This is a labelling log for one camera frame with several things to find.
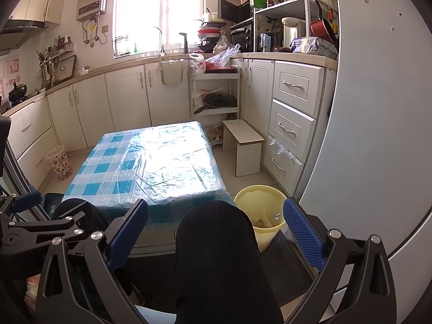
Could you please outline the yellow plastic trash bin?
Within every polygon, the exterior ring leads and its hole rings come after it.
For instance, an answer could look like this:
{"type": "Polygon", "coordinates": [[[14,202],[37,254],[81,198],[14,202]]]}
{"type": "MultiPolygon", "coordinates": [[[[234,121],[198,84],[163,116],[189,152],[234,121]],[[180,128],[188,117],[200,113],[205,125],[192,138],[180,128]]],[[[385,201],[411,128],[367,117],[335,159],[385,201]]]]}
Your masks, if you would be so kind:
{"type": "Polygon", "coordinates": [[[286,227],[283,215],[286,195],[267,185],[245,187],[234,198],[235,205],[249,218],[260,252],[272,242],[280,229],[286,227]]]}

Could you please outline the white kitchen counter shelf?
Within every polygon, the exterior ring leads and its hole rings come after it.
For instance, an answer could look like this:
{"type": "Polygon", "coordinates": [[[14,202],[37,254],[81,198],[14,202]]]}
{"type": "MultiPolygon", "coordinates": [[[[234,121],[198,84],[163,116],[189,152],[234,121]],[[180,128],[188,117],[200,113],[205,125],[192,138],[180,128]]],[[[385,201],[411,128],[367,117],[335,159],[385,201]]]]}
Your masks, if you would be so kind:
{"type": "Polygon", "coordinates": [[[330,0],[286,0],[253,12],[255,52],[270,52],[275,48],[289,48],[296,38],[320,37],[339,47],[338,11],[330,0]],[[335,35],[318,34],[313,27],[326,21],[335,35]]]}

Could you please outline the floral patterned waste basket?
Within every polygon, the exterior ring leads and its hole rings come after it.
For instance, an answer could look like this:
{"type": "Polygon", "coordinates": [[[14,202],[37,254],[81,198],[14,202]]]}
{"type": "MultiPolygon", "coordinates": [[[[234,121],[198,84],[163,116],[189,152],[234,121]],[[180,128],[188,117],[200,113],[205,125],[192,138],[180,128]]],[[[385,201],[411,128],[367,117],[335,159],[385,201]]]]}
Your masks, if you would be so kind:
{"type": "Polygon", "coordinates": [[[59,145],[51,149],[45,158],[50,163],[50,166],[60,181],[64,181],[72,175],[73,170],[67,153],[65,152],[64,145],[59,145]]]}

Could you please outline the white refrigerator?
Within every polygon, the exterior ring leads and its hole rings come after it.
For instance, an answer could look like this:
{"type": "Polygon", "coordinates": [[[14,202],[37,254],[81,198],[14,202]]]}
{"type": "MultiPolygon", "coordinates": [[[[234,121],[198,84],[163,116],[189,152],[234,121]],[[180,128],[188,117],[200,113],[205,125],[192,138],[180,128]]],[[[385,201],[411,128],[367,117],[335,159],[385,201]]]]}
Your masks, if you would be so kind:
{"type": "Polygon", "coordinates": [[[431,322],[431,0],[337,0],[332,109],[300,200],[349,238],[381,237],[399,323],[431,322]]]}

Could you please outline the blue checkered plastic tablecloth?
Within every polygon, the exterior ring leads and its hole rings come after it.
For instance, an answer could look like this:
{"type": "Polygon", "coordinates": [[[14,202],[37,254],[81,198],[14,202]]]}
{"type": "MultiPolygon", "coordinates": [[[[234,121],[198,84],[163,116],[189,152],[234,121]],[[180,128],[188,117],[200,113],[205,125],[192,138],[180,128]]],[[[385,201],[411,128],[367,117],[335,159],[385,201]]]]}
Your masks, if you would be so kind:
{"type": "Polygon", "coordinates": [[[149,218],[135,255],[173,253],[179,224],[191,209],[211,200],[234,202],[197,121],[103,135],[64,198],[87,200],[107,222],[145,200],[149,218]]]}

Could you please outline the small white wooden stool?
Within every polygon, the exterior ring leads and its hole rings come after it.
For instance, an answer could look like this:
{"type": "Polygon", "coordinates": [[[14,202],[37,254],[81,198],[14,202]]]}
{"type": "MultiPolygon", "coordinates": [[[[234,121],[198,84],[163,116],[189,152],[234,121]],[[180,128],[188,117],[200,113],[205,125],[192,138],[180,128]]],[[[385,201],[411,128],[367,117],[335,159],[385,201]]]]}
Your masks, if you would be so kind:
{"type": "Polygon", "coordinates": [[[222,150],[236,152],[235,176],[258,174],[261,169],[263,137],[241,119],[225,120],[222,124],[222,150]]]}

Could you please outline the black frying pan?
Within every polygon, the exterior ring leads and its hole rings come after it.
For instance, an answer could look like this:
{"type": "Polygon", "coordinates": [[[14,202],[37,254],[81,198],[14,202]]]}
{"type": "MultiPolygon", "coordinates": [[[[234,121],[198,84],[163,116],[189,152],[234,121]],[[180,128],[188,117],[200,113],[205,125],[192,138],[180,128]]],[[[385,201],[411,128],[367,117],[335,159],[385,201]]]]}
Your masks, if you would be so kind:
{"type": "Polygon", "coordinates": [[[237,99],[230,95],[225,93],[211,93],[204,97],[204,104],[194,111],[194,114],[197,115],[201,113],[204,110],[209,109],[217,109],[217,108],[223,108],[223,107],[236,107],[237,106],[237,99]]]}

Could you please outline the white storage rack shelf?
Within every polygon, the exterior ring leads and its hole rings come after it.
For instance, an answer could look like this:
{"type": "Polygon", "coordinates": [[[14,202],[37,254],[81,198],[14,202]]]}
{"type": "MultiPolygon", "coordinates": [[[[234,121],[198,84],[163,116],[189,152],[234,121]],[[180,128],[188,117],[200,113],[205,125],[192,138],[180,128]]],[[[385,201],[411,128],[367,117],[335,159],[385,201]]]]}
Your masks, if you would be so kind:
{"type": "Polygon", "coordinates": [[[239,67],[202,71],[190,65],[191,118],[198,121],[212,146],[223,140],[223,122],[240,114],[239,67]]]}

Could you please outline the clear plastic bag on counter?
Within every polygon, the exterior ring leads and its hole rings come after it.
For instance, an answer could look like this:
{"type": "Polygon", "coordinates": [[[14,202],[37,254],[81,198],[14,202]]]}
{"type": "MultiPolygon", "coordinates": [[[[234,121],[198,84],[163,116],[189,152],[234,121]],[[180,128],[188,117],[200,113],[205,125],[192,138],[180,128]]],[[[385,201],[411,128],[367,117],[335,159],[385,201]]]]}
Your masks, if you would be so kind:
{"type": "Polygon", "coordinates": [[[227,48],[226,50],[215,54],[205,61],[206,70],[224,69],[231,57],[238,54],[241,45],[239,43],[227,48]]]}

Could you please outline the red saucepan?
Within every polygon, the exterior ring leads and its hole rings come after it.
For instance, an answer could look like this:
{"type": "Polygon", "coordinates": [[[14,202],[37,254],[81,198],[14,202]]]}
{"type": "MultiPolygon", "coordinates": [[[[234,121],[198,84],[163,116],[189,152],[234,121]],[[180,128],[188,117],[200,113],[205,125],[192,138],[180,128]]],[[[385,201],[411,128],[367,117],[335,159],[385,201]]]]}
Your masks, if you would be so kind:
{"type": "Polygon", "coordinates": [[[324,39],[327,42],[331,42],[334,46],[338,46],[338,39],[330,23],[323,16],[323,10],[319,0],[315,0],[315,3],[318,8],[318,19],[311,23],[310,30],[312,35],[324,39]]]}

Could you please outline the white electric kettle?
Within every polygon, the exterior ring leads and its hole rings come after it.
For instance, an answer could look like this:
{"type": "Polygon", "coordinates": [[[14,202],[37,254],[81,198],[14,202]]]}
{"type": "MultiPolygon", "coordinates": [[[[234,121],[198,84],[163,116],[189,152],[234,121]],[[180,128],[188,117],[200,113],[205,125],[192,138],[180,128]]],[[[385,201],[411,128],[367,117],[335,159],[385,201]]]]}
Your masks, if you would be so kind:
{"type": "Polygon", "coordinates": [[[285,17],[281,20],[283,25],[283,46],[288,48],[294,39],[306,36],[305,21],[298,18],[285,17]]]}

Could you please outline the black microwave oven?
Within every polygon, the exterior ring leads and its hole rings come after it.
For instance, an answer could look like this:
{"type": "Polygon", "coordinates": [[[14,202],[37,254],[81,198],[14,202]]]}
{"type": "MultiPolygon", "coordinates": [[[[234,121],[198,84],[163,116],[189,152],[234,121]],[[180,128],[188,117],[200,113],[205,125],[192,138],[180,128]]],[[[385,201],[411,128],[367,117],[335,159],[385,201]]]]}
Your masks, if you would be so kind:
{"type": "Polygon", "coordinates": [[[250,0],[235,5],[228,0],[217,0],[217,16],[234,24],[242,23],[253,16],[250,0]]]}

